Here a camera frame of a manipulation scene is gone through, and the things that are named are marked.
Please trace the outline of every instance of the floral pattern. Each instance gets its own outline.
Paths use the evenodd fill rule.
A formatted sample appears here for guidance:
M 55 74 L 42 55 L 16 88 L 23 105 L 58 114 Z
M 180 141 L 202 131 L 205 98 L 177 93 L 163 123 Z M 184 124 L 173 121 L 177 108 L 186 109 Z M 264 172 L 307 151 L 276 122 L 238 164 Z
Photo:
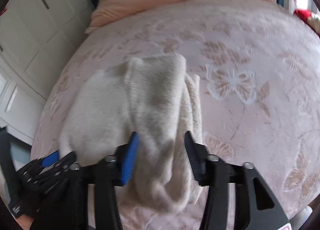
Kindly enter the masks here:
M 232 145 L 222 141 L 212 132 L 204 131 L 204 144 L 208 147 L 211 154 L 218 155 L 225 161 L 230 160 L 235 156 L 235 150 Z
M 235 92 L 244 104 L 252 104 L 257 99 L 255 74 L 252 71 L 243 71 L 235 74 L 235 70 L 223 71 L 214 66 L 206 65 L 208 90 L 210 94 L 221 100 Z
M 203 140 L 212 153 L 254 163 L 289 218 L 320 193 L 320 40 L 281 7 L 258 0 L 191 0 L 93 32 L 48 98 L 32 158 L 57 150 L 73 100 L 96 70 L 167 52 L 182 54 L 188 73 L 201 78 Z M 199 229 L 206 193 L 174 215 L 120 203 L 124 229 Z

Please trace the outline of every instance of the screw head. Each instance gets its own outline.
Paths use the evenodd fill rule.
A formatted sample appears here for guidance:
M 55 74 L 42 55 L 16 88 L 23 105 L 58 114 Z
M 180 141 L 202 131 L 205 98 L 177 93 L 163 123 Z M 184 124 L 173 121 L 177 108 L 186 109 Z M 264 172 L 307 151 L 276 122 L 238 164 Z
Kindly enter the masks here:
M 13 211 L 14 213 L 16 213 L 16 214 L 19 213 L 19 211 L 20 211 L 20 206 L 13 207 L 12 211 Z
M 218 161 L 219 160 L 219 157 L 217 155 L 208 155 L 207 156 L 207 160 L 208 161 Z
M 116 161 L 116 157 L 114 155 L 108 155 L 107 157 L 104 158 L 104 160 L 106 162 L 113 162 L 113 161 Z
M 80 169 L 79 163 L 73 163 L 73 164 L 71 164 L 71 165 L 70 165 L 70 169 L 71 169 L 71 170 L 78 170 L 78 169 Z
M 246 162 L 245 164 L 243 164 L 243 166 L 246 169 L 253 169 L 254 168 L 254 165 L 251 162 Z

